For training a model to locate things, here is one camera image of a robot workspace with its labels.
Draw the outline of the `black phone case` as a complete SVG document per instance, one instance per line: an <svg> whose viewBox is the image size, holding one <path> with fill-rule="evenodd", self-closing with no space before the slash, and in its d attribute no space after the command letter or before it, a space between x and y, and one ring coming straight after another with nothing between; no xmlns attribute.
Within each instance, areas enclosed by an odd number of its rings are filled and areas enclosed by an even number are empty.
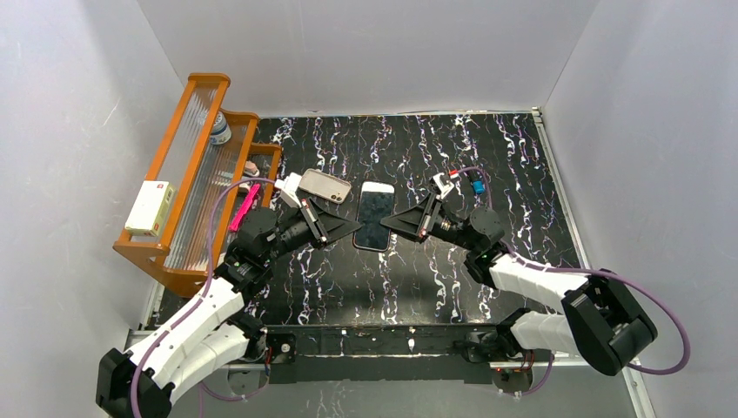
<svg viewBox="0 0 738 418"><path fill-rule="evenodd" d="M389 248L391 232L380 221L392 215L395 200L393 185L365 181L360 187L357 221L361 228L352 239L353 245L365 251L383 253Z"/></svg>

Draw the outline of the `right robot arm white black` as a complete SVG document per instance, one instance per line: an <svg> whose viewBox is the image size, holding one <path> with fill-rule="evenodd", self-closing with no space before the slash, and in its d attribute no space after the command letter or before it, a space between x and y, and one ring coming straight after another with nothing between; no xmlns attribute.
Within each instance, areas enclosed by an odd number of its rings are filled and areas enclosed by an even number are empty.
<svg viewBox="0 0 738 418"><path fill-rule="evenodd" d="M428 195L380 223L415 242L434 237L464 248L464 265L474 281L551 308L551 313L522 308L497 325L493 346L508 354L565 352L614 376L658 336L655 324L613 273L567 272L518 255L503 240L498 213L488 207L477 207L462 219Z"/></svg>

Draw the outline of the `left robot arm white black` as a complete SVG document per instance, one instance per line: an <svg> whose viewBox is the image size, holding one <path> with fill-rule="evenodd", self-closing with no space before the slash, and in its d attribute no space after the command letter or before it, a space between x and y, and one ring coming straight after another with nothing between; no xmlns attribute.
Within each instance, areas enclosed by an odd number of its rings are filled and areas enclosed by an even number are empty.
<svg viewBox="0 0 738 418"><path fill-rule="evenodd" d="M272 278L272 262L304 246L322 249L361 227L311 199L282 217L264 207L250 211L200 291L146 338L102 357L95 403L110 417L166 417L223 365L266 354L265 326L245 307Z"/></svg>

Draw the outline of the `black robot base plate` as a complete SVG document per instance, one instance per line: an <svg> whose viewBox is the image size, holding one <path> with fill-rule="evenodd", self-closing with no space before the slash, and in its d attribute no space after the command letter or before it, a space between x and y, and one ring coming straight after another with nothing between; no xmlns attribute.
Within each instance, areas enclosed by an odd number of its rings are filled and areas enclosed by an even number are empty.
<svg viewBox="0 0 738 418"><path fill-rule="evenodd" d="M532 384L550 353L512 354L493 325L270 326L231 372L267 372L272 384L311 381L463 381Z"/></svg>

